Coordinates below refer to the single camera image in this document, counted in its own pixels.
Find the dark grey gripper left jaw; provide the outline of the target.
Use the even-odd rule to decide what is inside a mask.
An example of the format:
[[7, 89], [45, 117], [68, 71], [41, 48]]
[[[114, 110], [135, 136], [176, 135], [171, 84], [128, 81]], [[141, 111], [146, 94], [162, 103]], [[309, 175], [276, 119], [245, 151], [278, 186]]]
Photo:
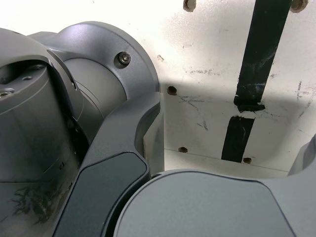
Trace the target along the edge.
[[151, 178], [143, 138], [160, 112], [160, 94], [129, 99], [103, 121], [67, 197], [56, 237], [111, 237], [130, 197]]

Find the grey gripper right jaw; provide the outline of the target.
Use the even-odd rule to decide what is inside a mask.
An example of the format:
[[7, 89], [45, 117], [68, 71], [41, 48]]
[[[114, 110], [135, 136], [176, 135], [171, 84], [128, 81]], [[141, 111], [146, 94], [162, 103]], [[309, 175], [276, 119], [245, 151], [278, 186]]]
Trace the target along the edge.
[[316, 141], [299, 151], [290, 174], [241, 179], [200, 170], [167, 171], [123, 208], [116, 237], [313, 237]]

